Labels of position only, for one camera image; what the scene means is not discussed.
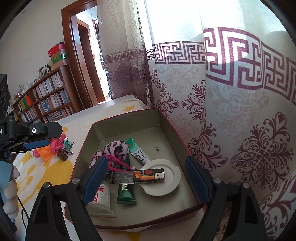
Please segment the white gloved left hand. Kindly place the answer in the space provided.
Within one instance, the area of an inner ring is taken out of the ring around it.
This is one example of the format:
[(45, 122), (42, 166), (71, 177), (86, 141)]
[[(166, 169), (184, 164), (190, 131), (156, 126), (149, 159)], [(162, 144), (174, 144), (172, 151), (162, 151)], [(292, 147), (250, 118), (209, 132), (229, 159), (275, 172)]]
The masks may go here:
[(14, 166), (12, 179), (8, 183), (7, 187), (4, 189), (4, 194), (6, 196), (6, 202), (4, 203), (4, 212), (8, 215), (10, 219), (15, 219), (19, 213), (18, 207), (18, 187), (16, 179), (19, 178), (20, 172)]

